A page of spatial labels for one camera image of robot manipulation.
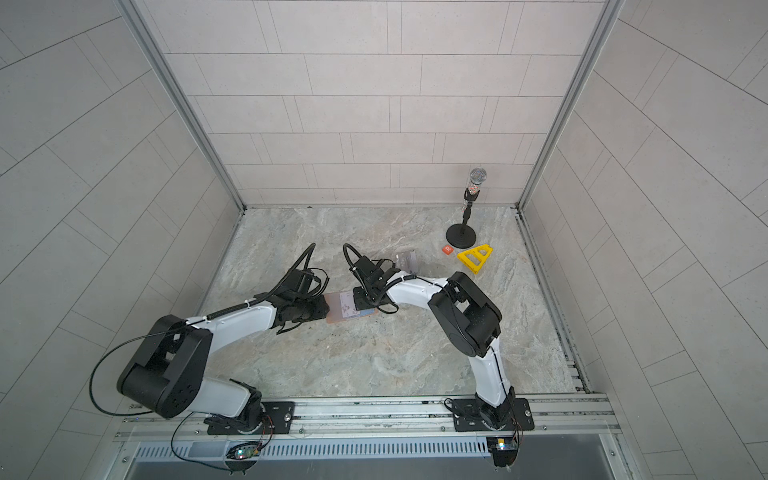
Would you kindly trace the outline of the white VIP card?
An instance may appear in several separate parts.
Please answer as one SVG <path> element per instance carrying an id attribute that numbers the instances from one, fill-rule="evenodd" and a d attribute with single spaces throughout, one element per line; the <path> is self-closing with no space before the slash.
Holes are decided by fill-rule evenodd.
<path id="1" fill-rule="evenodd" d="M 339 295 L 340 315 L 342 319 L 356 318 L 360 312 L 357 310 L 352 291 L 342 292 Z"/>

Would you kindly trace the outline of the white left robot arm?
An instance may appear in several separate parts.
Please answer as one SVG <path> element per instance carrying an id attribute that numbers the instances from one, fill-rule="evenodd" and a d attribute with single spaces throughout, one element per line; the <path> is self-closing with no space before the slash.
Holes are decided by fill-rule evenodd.
<path id="1" fill-rule="evenodd" d="M 324 319 L 328 283 L 322 269 L 293 269 L 271 291 L 239 304 L 202 317 L 162 317 L 118 377 L 117 391 L 163 418 L 195 411 L 249 422 L 260 415 L 260 393 L 206 376 L 209 356 L 257 333 Z"/>

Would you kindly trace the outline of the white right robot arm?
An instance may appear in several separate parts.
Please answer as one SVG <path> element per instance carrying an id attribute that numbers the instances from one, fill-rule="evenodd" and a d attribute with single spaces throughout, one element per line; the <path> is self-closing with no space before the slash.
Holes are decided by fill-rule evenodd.
<path id="1" fill-rule="evenodd" d="M 503 418 L 511 409 L 514 388 L 507 379 L 500 355 L 500 309 L 463 272 L 447 278 L 425 278 L 366 256 L 349 261 L 360 283 L 354 289 L 358 309 L 402 304 L 430 311 L 450 343 L 470 362 L 476 398 L 481 408 Z"/>

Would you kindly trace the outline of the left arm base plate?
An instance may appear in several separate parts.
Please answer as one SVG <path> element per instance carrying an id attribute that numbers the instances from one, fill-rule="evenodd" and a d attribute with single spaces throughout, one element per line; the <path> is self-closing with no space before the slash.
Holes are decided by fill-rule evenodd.
<path id="1" fill-rule="evenodd" d="M 253 403 L 234 418 L 211 415 L 204 420 L 209 435 L 288 434 L 296 404 L 292 401 Z"/>

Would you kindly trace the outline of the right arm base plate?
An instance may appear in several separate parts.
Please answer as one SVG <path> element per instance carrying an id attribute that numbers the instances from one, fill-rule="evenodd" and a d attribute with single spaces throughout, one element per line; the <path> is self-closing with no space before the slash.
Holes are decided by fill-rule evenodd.
<path id="1" fill-rule="evenodd" d="M 457 432 L 535 429 L 532 410 L 526 398 L 507 399 L 498 407 L 492 407 L 478 397 L 447 398 L 444 406 L 451 412 Z"/>

